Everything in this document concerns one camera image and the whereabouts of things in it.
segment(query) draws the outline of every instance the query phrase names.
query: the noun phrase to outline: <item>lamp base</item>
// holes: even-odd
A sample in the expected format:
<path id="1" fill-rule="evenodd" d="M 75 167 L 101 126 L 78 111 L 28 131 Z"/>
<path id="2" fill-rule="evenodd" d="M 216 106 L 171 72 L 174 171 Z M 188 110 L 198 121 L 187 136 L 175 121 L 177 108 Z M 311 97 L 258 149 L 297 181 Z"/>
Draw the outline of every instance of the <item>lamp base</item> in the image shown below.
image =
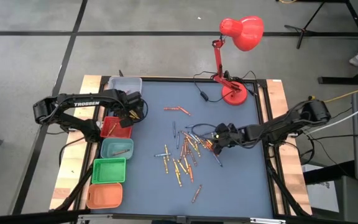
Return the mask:
<path id="1" fill-rule="evenodd" d="M 230 105 L 238 106 L 238 105 L 243 104 L 243 102 L 246 101 L 247 96 L 248 96 L 248 91 L 242 83 L 239 83 L 239 82 L 232 82 L 232 83 L 237 84 L 241 91 L 238 93 L 233 92 L 233 93 L 229 94 L 230 92 L 232 92 L 232 90 L 230 88 L 224 86 L 222 89 L 222 96 L 225 96 L 223 98 L 223 100 Z"/>

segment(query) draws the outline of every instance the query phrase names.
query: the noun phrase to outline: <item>green plastic basket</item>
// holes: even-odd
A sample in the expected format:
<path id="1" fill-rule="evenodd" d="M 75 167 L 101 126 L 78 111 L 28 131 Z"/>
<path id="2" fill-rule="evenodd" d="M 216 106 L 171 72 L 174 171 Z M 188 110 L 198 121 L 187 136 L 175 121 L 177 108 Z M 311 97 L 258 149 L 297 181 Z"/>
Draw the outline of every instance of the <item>green plastic basket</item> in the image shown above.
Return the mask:
<path id="1" fill-rule="evenodd" d="M 95 159 L 92 184 L 112 184 L 125 181 L 125 158 Z"/>

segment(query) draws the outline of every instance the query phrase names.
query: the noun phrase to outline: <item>lamp shade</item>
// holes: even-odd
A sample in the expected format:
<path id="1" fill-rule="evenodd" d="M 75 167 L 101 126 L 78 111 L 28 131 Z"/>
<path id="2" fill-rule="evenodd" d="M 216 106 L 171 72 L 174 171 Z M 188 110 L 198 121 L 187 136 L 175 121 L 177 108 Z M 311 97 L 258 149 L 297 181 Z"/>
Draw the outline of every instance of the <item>lamp shade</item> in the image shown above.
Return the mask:
<path id="1" fill-rule="evenodd" d="M 219 30 L 223 35 L 232 37 L 238 49 L 248 51 L 262 40 L 264 22 L 257 16 L 247 16 L 239 21 L 227 18 L 222 20 Z"/>

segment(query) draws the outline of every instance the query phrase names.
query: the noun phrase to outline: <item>wooden table frame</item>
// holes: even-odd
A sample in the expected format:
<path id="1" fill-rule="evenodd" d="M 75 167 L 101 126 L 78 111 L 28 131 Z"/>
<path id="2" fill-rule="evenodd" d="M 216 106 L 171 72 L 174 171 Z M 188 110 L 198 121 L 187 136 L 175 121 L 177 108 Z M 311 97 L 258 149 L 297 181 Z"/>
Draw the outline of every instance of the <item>wooden table frame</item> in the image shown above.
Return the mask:
<path id="1" fill-rule="evenodd" d="M 109 77 L 102 77 L 99 75 L 85 75 L 80 93 L 98 93 L 100 90 L 105 88 L 104 84 L 107 82 L 108 78 Z M 186 79 L 162 77 L 154 78 L 166 79 L 168 82 L 170 80 L 178 81 Z M 288 106 L 281 80 L 258 80 L 258 83 L 260 85 L 259 99 L 257 99 L 257 101 L 261 102 L 260 109 L 262 114 L 260 115 L 262 115 L 263 121 L 268 121 L 269 119 L 286 113 L 288 111 Z M 104 108 L 76 108 L 74 116 L 81 119 L 98 118 L 98 120 L 102 120 L 104 116 Z M 68 135 L 67 142 L 72 142 L 81 138 L 82 136 L 83 135 L 81 132 L 75 131 Z M 288 138 L 287 141 L 296 144 L 295 140 L 292 138 Z M 88 160 L 88 163 L 90 164 L 94 159 L 97 148 L 98 144 L 87 144 L 84 140 L 66 147 L 63 153 L 62 164 L 60 166 L 55 189 L 53 191 L 52 200 L 50 203 L 51 209 L 56 208 L 62 204 L 64 199 L 70 194 L 75 185 L 78 183 L 81 175 L 83 175 L 88 168 L 86 165 L 87 163 L 84 161 Z M 287 189 L 291 192 L 294 199 L 301 205 L 302 209 L 311 214 L 311 207 L 309 204 L 309 198 L 306 191 L 305 181 L 303 179 L 303 173 L 297 149 L 288 144 L 282 145 L 279 148 L 279 154 L 276 158 L 271 159 L 273 166 L 275 166 L 278 174 L 284 178 Z M 76 203 L 70 207 L 71 209 L 74 208 L 74 210 L 77 210 L 86 208 L 85 202 L 89 184 L 90 180 L 88 180 L 88 183 L 84 186 L 80 200 L 76 200 Z M 274 213 L 294 215 L 295 213 L 291 208 L 288 207 L 288 203 L 283 200 L 282 194 L 276 184 L 274 184 L 273 192 L 275 195 L 275 197 L 273 197 L 274 200 L 272 199 L 272 203 L 275 204 L 275 206 L 273 206 Z"/>

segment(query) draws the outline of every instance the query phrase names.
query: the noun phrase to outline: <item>red desk lamp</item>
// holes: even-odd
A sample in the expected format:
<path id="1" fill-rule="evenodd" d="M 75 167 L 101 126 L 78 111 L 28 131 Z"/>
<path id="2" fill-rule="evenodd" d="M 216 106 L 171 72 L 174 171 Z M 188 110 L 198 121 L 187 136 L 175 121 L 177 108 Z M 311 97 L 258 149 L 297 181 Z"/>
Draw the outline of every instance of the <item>red desk lamp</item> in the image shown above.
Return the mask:
<path id="1" fill-rule="evenodd" d="M 233 38 L 234 45 L 242 51 L 252 50 L 259 44 L 264 33 L 264 23 L 257 16 L 247 16 L 237 21 L 234 19 L 222 20 L 219 30 L 222 35 Z M 217 74 L 213 79 L 223 85 L 222 96 L 230 105 L 240 105 L 247 99 L 247 89 L 239 82 L 229 82 L 223 77 L 223 66 L 221 59 L 221 47 L 224 39 L 214 40 L 212 46 L 215 51 Z"/>

